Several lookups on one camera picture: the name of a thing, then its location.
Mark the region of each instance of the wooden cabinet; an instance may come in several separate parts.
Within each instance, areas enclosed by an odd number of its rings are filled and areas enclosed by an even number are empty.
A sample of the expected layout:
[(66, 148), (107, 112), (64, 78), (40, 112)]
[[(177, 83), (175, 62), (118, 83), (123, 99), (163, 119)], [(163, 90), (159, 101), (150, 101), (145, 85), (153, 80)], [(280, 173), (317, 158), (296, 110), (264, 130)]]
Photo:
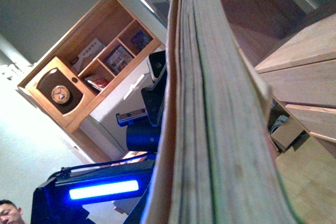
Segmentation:
[(336, 142), (336, 14), (293, 35), (256, 66), (307, 131)]
[[(140, 47), (134, 38), (145, 35)], [(105, 47), (77, 71), (73, 65), (78, 55), (94, 40)], [(105, 60), (122, 46), (132, 60), (120, 72), (113, 71)], [(110, 158), (79, 128), (80, 123), (101, 103), (124, 78), (150, 53), (164, 45), (119, 0), (100, 0), (37, 63), (18, 87), (31, 97), (74, 141), (95, 161)], [(99, 74), (108, 80), (100, 92), (85, 82)], [(52, 100), (51, 91), (65, 86), (71, 93), (66, 104)]]

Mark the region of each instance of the book on shelf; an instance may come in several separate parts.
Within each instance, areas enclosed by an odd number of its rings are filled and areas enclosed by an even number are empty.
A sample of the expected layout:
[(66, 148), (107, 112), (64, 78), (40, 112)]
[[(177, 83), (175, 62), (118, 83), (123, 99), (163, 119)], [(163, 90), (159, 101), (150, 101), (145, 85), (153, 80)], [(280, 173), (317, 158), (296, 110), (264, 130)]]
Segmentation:
[(102, 91), (109, 84), (109, 81), (100, 76), (99, 74), (93, 74), (84, 79), (86, 83), (88, 83), (90, 86), (92, 86), (99, 92)]
[(270, 87), (221, 0), (171, 0), (162, 131), (142, 224), (297, 223), (266, 121)]
[(76, 58), (76, 62), (72, 67), (77, 72), (82, 72), (83, 69), (96, 57), (101, 50), (105, 48), (105, 45), (102, 44), (97, 38), (90, 42)]
[(141, 51), (151, 42), (151, 38), (143, 30), (139, 30), (131, 41), (136, 49)]
[(105, 59), (105, 64), (115, 73), (119, 74), (128, 63), (132, 61), (132, 55), (122, 46), (119, 45)]

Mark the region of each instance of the cardboard box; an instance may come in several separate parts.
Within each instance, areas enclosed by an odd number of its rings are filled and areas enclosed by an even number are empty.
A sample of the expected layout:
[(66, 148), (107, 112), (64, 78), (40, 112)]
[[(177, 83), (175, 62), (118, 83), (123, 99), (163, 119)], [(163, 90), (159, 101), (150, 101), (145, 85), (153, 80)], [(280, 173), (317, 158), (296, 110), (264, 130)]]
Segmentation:
[(282, 151), (285, 151), (302, 132), (302, 126), (289, 117), (272, 133), (271, 138)]

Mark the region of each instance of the stack of paper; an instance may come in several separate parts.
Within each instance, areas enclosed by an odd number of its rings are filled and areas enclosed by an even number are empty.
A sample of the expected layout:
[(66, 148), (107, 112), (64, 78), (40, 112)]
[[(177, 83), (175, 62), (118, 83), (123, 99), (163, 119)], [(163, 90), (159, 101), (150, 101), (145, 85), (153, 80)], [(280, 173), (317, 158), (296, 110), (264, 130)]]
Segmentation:
[(159, 155), (142, 223), (296, 223), (269, 153), (269, 87), (220, 0), (171, 0)]

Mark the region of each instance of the blue light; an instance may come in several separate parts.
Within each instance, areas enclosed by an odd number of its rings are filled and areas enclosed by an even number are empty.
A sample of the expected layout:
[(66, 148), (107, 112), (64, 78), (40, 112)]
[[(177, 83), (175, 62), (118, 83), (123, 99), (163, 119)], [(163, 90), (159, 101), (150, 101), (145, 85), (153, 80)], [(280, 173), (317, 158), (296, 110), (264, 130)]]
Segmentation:
[(85, 199), (97, 196), (127, 193), (139, 190), (136, 180), (116, 182), (98, 186), (81, 187), (69, 191), (71, 199)]

